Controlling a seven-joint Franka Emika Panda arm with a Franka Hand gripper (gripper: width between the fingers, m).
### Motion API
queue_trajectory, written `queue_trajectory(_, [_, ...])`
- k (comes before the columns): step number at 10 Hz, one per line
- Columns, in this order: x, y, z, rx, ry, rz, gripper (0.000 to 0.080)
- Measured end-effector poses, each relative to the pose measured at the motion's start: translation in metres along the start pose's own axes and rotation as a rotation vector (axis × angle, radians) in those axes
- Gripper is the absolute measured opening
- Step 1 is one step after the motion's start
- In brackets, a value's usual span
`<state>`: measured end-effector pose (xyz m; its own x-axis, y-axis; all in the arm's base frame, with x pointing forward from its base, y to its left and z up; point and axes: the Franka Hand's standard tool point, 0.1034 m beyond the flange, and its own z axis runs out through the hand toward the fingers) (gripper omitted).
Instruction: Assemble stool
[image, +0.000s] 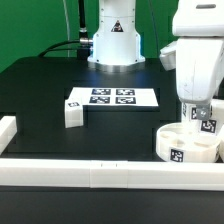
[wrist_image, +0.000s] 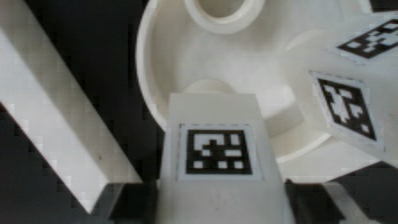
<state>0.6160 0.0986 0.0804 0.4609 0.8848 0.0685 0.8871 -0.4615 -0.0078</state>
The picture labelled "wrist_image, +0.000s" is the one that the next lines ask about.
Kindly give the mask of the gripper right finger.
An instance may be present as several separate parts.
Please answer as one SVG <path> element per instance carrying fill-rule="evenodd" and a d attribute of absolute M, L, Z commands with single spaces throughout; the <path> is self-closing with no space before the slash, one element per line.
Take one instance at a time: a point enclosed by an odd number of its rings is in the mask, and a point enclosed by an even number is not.
<path fill-rule="evenodd" d="M 383 224 L 370 218 L 338 182 L 285 182 L 296 224 Z"/>

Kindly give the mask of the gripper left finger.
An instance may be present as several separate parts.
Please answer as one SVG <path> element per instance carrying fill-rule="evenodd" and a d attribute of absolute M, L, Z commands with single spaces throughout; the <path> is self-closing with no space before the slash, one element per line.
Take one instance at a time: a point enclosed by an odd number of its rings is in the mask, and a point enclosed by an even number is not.
<path fill-rule="evenodd" d="M 157 199 L 155 182 L 109 184 L 88 224 L 155 224 Z"/>

